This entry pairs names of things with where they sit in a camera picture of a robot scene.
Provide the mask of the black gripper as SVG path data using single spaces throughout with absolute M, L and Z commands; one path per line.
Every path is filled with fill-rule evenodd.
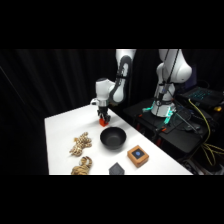
M 98 115 L 99 115 L 99 120 L 104 121 L 104 117 L 105 116 L 105 122 L 108 123 L 110 122 L 110 115 L 108 114 L 108 107 L 109 107 L 109 102 L 108 101 L 99 101 L 98 102 Z

